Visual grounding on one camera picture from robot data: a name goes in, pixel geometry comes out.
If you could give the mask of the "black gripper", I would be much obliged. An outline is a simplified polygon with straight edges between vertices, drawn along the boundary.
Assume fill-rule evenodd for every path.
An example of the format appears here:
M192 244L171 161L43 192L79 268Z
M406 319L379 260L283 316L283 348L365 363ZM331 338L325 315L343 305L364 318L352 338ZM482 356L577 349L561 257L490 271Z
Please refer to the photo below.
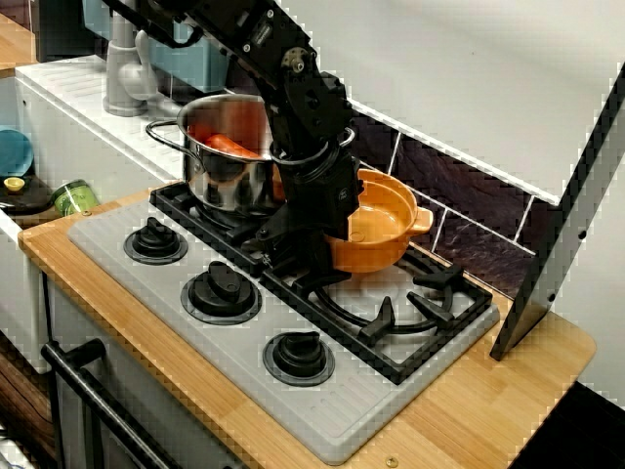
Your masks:
M352 277L336 270L328 239L348 237L349 217L358 208L362 183L358 161L346 149L330 149L319 162L277 165L285 202L257 231L266 275L305 274L292 289L319 289Z

